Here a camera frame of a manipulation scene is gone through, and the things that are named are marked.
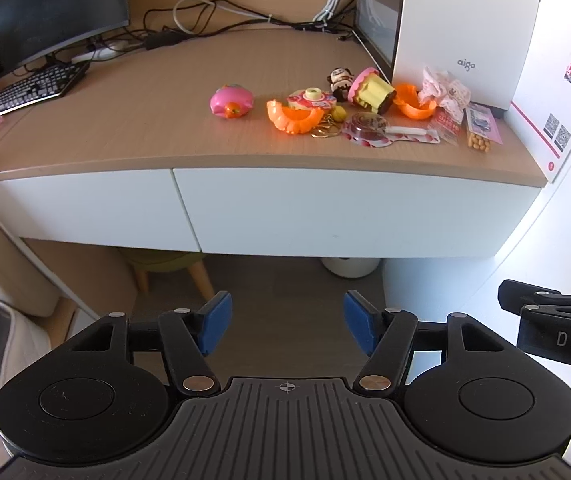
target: crosshair symbol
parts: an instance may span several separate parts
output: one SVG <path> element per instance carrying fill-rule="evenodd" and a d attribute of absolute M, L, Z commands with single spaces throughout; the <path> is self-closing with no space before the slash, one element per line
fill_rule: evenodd
<path fill-rule="evenodd" d="M 289 394 L 290 392 L 293 392 L 295 388 L 298 388 L 299 386 L 294 386 L 294 384 L 292 383 L 283 383 L 283 384 L 279 384 L 277 386 L 277 388 L 279 388 L 279 390 L 283 390 L 286 394 Z"/>

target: green cushion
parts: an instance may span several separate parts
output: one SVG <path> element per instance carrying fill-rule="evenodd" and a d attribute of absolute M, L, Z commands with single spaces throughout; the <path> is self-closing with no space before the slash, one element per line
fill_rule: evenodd
<path fill-rule="evenodd" d="M 174 272 L 185 269 L 205 257 L 203 253 L 131 247 L 119 247 L 119 251 L 131 266 L 148 272 Z"/>

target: poster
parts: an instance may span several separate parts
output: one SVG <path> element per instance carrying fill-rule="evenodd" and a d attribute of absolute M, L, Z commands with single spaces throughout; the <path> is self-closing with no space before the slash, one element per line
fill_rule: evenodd
<path fill-rule="evenodd" d="M 556 25 L 556 38 L 540 53 L 531 46 L 506 115 L 517 113 L 528 124 L 519 128 L 519 137 L 549 182 L 571 150 L 571 24 Z"/>

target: wooden stool leg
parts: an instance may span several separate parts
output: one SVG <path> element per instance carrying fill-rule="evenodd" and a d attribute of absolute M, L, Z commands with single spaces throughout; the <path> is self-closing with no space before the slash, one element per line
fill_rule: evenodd
<path fill-rule="evenodd" d="M 150 291 L 150 278 L 147 270 L 134 269 L 134 278 L 139 292 L 147 294 Z"/>
<path fill-rule="evenodd" d="M 210 282 L 210 276 L 207 274 L 203 260 L 188 266 L 187 272 L 192 276 L 196 288 L 199 289 L 205 301 L 210 301 L 214 297 L 214 287 Z"/>

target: keyboard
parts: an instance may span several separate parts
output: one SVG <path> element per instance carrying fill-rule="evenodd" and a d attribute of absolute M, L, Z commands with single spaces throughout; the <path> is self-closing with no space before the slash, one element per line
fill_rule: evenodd
<path fill-rule="evenodd" d="M 61 97 L 87 72 L 89 61 L 53 64 L 0 91 L 0 116 L 19 108 Z"/>

